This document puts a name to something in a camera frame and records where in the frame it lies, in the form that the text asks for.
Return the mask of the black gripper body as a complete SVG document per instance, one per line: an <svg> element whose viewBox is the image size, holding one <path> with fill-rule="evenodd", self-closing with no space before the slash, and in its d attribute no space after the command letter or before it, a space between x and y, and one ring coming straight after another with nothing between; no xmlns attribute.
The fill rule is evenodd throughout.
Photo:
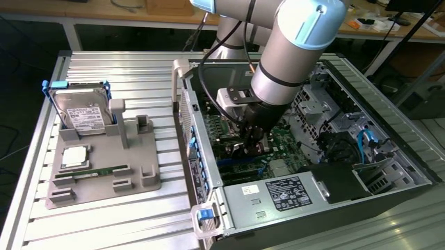
<svg viewBox="0 0 445 250"><path fill-rule="evenodd" d="M289 104L271 105L266 102L247 104L245 111L247 128L258 127L263 131L270 131L277 125L287 109Z"/></svg>

